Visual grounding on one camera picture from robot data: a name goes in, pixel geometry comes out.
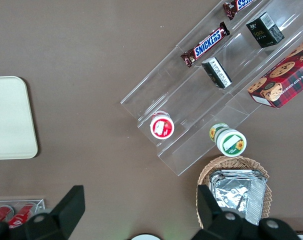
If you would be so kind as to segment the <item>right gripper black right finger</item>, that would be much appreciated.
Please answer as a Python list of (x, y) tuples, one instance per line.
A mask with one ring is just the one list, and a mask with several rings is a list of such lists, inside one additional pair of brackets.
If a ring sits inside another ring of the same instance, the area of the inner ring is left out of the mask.
[(197, 209), (203, 228), (195, 240), (258, 240), (258, 227), (237, 213), (223, 211), (206, 185), (197, 186)]

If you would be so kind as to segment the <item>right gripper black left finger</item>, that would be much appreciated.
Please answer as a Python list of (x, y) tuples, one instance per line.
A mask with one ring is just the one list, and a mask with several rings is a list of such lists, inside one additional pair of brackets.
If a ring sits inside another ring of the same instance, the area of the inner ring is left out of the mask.
[(9, 231), (11, 240), (67, 240), (85, 213), (83, 185), (73, 186), (49, 213), (38, 213)]

